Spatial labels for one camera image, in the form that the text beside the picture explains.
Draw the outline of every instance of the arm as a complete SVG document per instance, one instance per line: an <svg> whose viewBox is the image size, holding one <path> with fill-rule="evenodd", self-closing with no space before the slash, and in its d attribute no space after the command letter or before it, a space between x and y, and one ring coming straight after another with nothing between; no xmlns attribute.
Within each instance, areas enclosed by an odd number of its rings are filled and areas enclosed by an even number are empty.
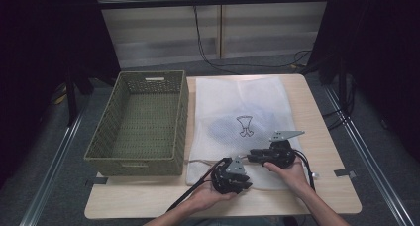
<svg viewBox="0 0 420 226"><path fill-rule="evenodd" d="M190 215L211 208L219 201L230 200L236 193L220 194L211 182L207 181L200 185L191 196L176 208L164 213L164 215L150 221L147 226L154 225L177 225Z"/></svg>
<svg viewBox="0 0 420 226"><path fill-rule="evenodd" d="M306 204L319 225L349 225L315 193L311 186L309 186L300 159L296 158L293 166L289 169L281 169L269 162L265 163L264 166L270 171L276 172L284 180L290 190Z"/></svg>

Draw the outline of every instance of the black line drawing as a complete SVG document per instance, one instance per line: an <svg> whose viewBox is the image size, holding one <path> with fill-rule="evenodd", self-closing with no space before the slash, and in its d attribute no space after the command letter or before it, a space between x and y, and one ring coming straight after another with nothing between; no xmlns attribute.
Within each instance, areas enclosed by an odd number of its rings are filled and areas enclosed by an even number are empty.
<svg viewBox="0 0 420 226"><path fill-rule="evenodd" d="M241 123L242 129L243 129L242 132L239 133L242 137L245 137L247 135L250 137L254 134L254 132L250 130L250 124L251 124L252 119L253 119L253 116L248 116L248 115L237 117L237 120Z"/></svg>

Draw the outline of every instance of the wooden table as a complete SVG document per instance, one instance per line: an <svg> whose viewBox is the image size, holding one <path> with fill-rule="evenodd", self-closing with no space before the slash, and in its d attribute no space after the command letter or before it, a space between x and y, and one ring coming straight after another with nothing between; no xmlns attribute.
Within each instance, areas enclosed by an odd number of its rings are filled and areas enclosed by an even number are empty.
<svg viewBox="0 0 420 226"><path fill-rule="evenodd" d="M248 80L268 75L212 76L231 80ZM336 177L334 170L343 169L343 163L324 124L315 100L303 76L275 75L287 91L297 130L305 131L299 142L310 162L312 171L320 174L315 180L318 195L337 213L355 214L362 210L361 203L350 179ZM189 106L185 145L188 160L194 136L195 79L188 77ZM167 208L188 188L185 184L186 164L182 176L114 176L106 184L93 186L85 208L89 219L151 218L166 212ZM197 213L197 217L264 216L307 214L305 205L289 190L260 191L250 189L228 202Z"/></svg>

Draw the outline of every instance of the person's left hand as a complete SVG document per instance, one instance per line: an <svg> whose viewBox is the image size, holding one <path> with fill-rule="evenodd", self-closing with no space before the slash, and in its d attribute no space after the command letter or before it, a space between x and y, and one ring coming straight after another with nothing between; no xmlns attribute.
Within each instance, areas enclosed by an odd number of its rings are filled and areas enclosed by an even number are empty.
<svg viewBox="0 0 420 226"><path fill-rule="evenodd" d="M227 194L219 193L213 188L211 181L206 181L192 192L191 196L185 200L185 203L189 203L193 211L198 212L211 208L217 202L230 200L235 196L237 194L234 192Z"/></svg>

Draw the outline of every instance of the woven basket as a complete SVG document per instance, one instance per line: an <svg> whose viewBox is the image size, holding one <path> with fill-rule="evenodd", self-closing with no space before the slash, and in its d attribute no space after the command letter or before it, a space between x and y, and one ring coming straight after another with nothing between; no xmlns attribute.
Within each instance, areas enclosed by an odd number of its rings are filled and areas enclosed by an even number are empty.
<svg viewBox="0 0 420 226"><path fill-rule="evenodd" d="M181 175L187 112L184 71L123 71L84 159L106 176Z"/></svg>

